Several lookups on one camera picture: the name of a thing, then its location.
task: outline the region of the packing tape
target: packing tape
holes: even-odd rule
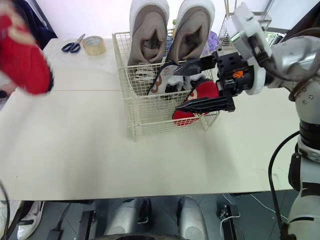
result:
[[[104,40],[100,36],[89,36],[82,40],[82,45],[86,54],[90,56],[97,56],[106,51]]]

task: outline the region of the scissors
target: scissors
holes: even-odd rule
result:
[[[65,45],[63,48],[61,48],[62,52],[70,52],[72,54],[75,54],[77,52],[79,52],[80,50],[80,42],[82,41],[82,39],[84,39],[86,34],[82,34],[81,37],[79,37],[79,39],[75,42],[70,42],[67,45]]]

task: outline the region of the table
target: table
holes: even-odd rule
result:
[[[207,131],[145,136],[127,133],[114,53],[94,59],[66,42],[44,49],[53,91],[31,97],[17,90],[0,112],[0,176],[13,200],[82,200],[135,196],[268,191],[268,164],[280,142],[299,127],[285,89],[235,98]],[[274,164],[277,190],[290,189],[295,141]]]

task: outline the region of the blue scissors handle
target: blue scissors handle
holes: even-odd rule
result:
[[[80,44],[79,43],[75,44],[74,42],[70,42],[70,43],[66,44],[65,46],[63,46],[61,48],[61,50],[62,50],[62,52],[65,52],[65,53],[70,52],[72,54],[75,54],[75,53],[79,52]]]

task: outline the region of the wire basket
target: wire basket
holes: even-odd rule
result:
[[[260,23],[263,31],[265,31],[271,23],[271,17],[265,12],[254,11],[252,13],[257,17],[258,22]],[[233,14],[234,14],[233,12],[230,12],[228,15],[226,14],[224,16],[223,24],[221,26],[220,33],[218,36],[218,39],[219,39],[219,46],[218,47],[221,49],[233,48],[233,44],[230,40],[230,36],[229,36],[227,26],[226,26],[228,16],[232,17]]]
[[[207,130],[214,123],[219,112],[210,112],[205,115],[195,114],[193,117],[173,120],[175,107],[186,100],[190,91],[148,95],[163,63],[128,66],[127,62],[131,50],[130,33],[114,33],[112,39],[127,125],[134,139],[137,136],[184,129],[202,128]],[[172,42],[172,30],[168,30],[163,59],[167,56]],[[208,79],[213,79],[212,70],[207,70],[205,76]]]

